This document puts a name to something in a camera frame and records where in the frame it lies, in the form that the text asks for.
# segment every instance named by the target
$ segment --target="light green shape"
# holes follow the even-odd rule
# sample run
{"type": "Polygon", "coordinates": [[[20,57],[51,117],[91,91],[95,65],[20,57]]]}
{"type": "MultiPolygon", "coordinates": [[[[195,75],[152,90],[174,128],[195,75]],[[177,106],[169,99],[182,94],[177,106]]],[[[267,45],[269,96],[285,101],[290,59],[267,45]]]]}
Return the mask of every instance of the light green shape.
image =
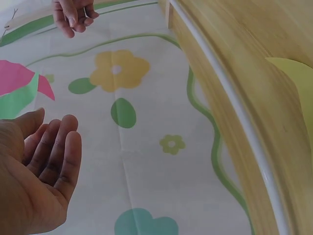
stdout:
{"type": "Polygon", "coordinates": [[[135,208],[119,216],[114,227],[115,235],[178,235],[175,220],[169,217],[153,219],[142,208],[135,208]]]}
{"type": "Polygon", "coordinates": [[[39,74],[30,83],[0,97],[0,119],[14,119],[37,95],[39,74]]]}
{"type": "Polygon", "coordinates": [[[119,98],[111,108],[111,116],[115,123],[123,128],[132,128],[136,124],[136,111],[124,98],[119,98]]]}
{"type": "Polygon", "coordinates": [[[50,84],[54,83],[54,75],[53,74],[47,74],[45,77],[50,84]]]}
{"type": "Polygon", "coordinates": [[[160,145],[163,147],[164,153],[170,153],[172,155],[178,154],[180,149],[184,149],[186,147],[185,142],[179,135],[166,135],[163,139],[160,140],[160,145]]]}
{"type": "Polygon", "coordinates": [[[96,87],[90,83],[88,77],[83,77],[72,81],[68,86],[68,90],[74,94],[86,94],[96,87]]]}

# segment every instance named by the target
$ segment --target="white curved rod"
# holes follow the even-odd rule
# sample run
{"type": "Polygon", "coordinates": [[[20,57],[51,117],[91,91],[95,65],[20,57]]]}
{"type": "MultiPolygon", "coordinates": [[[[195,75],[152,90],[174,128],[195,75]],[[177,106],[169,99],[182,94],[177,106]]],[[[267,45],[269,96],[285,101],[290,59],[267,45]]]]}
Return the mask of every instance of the white curved rod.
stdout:
{"type": "Polygon", "coordinates": [[[284,214],[283,205],[281,203],[279,192],[276,187],[276,183],[273,177],[273,174],[270,170],[269,164],[267,162],[266,154],[260,144],[259,138],[257,136],[256,131],[252,125],[252,122],[249,118],[248,113],[246,112],[244,106],[242,105],[240,98],[235,92],[230,79],[228,79],[226,73],[224,72],[221,64],[215,57],[213,51],[208,47],[206,41],[199,34],[197,29],[193,26],[192,22],[186,16],[184,11],[178,5],[176,0],[169,0],[174,9],[180,15],[187,28],[190,30],[199,46],[203,50],[205,56],[213,67],[217,77],[219,78],[220,83],[222,84],[226,94],[229,97],[229,100],[238,116],[238,119],[243,127],[243,130],[246,134],[247,140],[251,146],[251,149],[254,153],[256,161],[259,165],[263,180],[265,182],[265,186],[268,191],[269,199],[273,207],[274,216],[277,222],[277,227],[280,235],[289,235],[289,227],[284,214]]]}

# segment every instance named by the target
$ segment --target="teal heart print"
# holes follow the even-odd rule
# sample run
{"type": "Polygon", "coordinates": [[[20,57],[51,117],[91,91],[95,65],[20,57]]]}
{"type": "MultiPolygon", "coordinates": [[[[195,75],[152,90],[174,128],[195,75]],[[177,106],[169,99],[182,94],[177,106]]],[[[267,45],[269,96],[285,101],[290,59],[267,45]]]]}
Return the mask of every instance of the teal heart print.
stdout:
{"type": "Polygon", "coordinates": [[[124,212],[115,223],[115,235],[178,235],[178,225],[169,217],[153,219],[145,209],[124,212]]]}

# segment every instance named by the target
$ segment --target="fingernail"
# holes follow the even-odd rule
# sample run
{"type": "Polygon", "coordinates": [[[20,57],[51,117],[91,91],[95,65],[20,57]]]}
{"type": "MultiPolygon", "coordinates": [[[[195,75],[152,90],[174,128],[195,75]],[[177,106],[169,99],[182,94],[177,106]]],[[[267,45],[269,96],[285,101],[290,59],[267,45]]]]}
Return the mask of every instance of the fingernail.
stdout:
{"type": "Polygon", "coordinates": [[[75,25],[75,20],[74,20],[74,19],[69,19],[68,22],[69,22],[69,26],[70,26],[71,28],[73,28],[74,25],[75,25]]]}

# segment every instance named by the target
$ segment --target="green oval print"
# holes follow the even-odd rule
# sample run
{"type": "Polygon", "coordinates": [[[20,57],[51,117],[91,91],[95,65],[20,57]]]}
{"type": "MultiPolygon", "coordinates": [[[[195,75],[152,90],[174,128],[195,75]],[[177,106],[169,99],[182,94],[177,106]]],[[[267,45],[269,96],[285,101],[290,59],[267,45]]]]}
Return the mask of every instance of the green oval print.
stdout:
{"type": "Polygon", "coordinates": [[[69,84],[68,89],[70,92],[74,94],[86,94],[95,89],[96,87],[97,86],[90,83],[88,77],[83,77],[72,81],[69,84]]]}
{"type": "Polygon", "coordinates": [[[132,128],[136,124],[136,111],[124,98],[119,98],[111,108],[111,116],[115,123],[123,128],[132,128]]]}

